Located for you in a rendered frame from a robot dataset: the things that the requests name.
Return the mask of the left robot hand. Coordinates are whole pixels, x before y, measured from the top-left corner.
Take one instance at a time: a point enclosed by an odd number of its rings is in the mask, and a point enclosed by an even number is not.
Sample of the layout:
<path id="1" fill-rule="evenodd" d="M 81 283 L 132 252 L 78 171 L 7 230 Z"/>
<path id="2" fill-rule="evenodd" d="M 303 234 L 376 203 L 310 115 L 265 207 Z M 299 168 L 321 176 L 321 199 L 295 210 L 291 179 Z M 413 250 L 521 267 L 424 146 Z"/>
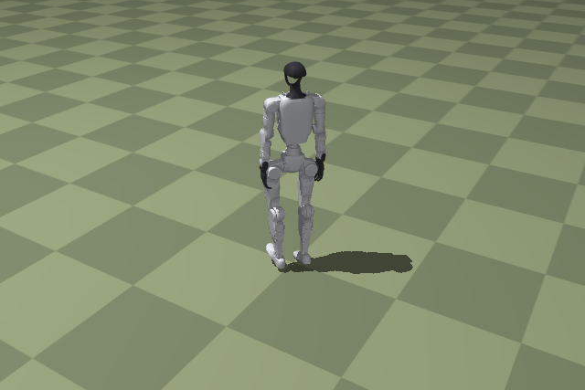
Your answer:
<path id="1" fill-rule="evenodd" d="M 267 180 L 266 170 L 268 169 L 268 163 L 263 162 L 262 167 L 260 166 L 260 169 L 261 169 L 261 179 L 262 179 L 264 186 L 268 189 L 271 189 L 271 187 L 267 186 L 267 182 L 266 182 L 266 180 Z"/>

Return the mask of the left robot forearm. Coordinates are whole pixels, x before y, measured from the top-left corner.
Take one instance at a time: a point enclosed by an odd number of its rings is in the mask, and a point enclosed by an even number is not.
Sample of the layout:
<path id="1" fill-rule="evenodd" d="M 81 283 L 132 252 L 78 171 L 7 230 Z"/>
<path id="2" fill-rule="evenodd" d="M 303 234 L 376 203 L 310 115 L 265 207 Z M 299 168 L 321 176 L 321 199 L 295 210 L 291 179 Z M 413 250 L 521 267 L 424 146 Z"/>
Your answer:
<path id="1" fill-rule="evenodd" d="M 265 139 L 265 132 L 263 129 L 260 130 L 260 165 L 262 167 L 263 162 L 267 162 L 268 166 L 270 165 L 270 155 L 271 155 L 271 141 Z"/>

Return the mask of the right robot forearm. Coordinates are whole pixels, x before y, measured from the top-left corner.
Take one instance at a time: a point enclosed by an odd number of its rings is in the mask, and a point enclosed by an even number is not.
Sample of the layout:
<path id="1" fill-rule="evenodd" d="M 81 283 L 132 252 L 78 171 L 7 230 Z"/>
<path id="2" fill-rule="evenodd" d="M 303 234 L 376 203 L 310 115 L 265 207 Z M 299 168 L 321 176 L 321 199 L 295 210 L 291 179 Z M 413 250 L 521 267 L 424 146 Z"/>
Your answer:
<path id="1" fill-rule="evenodd" d="M 325 153 L 326 156 L 326 148 L 325 148 L 325 140 L 326 140 L 326 133 L 325 133 L 325 127 L 324 127 L 324 133 L 321 134 L 316 134 L 314 136 L 315 138 L 315 150 L 316 150 L 316 154 L 315 156 L 321 160 L 322 154 Z"/>

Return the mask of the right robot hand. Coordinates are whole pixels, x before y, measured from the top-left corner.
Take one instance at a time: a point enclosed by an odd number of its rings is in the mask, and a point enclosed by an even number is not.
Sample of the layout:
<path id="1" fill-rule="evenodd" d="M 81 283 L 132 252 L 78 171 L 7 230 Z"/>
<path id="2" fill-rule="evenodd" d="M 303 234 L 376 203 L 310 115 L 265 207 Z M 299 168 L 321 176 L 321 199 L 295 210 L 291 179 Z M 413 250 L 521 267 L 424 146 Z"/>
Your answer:
<path id="1" fill-rule="evenodd" d="M 315 160 L 316 160 L 315 162 L 316 162 L 317 167 L 318 167 L 318 171 L 317 171 L 317 174 L 314 176 L 314 179 L 316 178 L 315 181 L 318 182 L 323 178 L 323 174 L 324 174 L 325 153 L 322 154 L 321 160 L 318 159 L 316 156 L 315 156 Z"/>

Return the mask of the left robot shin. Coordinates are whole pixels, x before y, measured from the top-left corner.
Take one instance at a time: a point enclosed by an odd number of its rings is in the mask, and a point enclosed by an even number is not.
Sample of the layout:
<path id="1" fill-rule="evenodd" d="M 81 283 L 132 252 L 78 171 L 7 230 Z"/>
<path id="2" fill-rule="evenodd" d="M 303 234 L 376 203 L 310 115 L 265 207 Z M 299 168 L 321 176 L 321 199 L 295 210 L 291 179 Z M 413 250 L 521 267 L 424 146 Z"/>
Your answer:
<path id="1" fill-rule="evenodd" d="M 275 257 L 282 257 L 282 240 L 284 238 L 284 223 L 283 221 L 277 222 L 277 216 L 273 209 L 269 211 L 269 227 L 271 238 L 273 240 L 273 246 L 275 251 Z"/>

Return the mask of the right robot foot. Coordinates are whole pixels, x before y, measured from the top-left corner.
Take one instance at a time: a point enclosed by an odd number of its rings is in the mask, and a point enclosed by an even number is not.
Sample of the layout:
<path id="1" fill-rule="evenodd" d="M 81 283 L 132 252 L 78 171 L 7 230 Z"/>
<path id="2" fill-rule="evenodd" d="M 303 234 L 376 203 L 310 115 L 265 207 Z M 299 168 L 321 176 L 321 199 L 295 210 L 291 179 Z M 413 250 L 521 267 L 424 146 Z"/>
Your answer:
<path id="1" fill-rule="evenodd" d="M 300 251 L 301 251 L 301 250 L 294 251 L 294 252 L 293 252 L 293 255 L 294 255 L 294 256 L 295 256 L 297 259 L 301 260 L 301 262 L 302 262 L 303 264 L 310 264 L 310 263 L 312 263 L 310 255 L 309 255 L 308 253 L 306 254 L 306 252 L 305 252 L 305 251 L 304 251 L 304 255 L 302 255 L 302 254 L 300 253 Z"/>

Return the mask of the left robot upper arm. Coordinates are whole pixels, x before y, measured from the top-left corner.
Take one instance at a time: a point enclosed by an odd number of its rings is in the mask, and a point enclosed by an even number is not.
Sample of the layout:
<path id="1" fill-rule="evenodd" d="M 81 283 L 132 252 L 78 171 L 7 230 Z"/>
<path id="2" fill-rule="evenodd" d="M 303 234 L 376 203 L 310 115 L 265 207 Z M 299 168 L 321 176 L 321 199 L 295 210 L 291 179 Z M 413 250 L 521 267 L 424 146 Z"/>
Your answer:
<path id="1" fill-rule="evenodd" d="M 280 106 L 280 98 L 273 97 L 268 98 L 263 103 L 263 130 L 265 132 L 265 139 L 269 140 L 274 136 L 274 119 L 275 119 L 275 112 L 279 109 Z"/>

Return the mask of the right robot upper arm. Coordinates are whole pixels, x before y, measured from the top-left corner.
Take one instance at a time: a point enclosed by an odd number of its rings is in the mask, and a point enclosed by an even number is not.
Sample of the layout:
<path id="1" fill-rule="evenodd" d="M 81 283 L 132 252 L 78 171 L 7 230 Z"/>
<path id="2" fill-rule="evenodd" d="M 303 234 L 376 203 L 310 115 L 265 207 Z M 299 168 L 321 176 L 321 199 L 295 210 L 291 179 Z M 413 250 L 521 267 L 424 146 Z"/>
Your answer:
<path id="1" fill-rule="evenodd" d="M 325 100 L 317 93 L 312 94 L 314 98 L 314 120 L 315 123 L 312 125 L 314 134 L 324 133 L 324 119 L 325 119 Z"/>

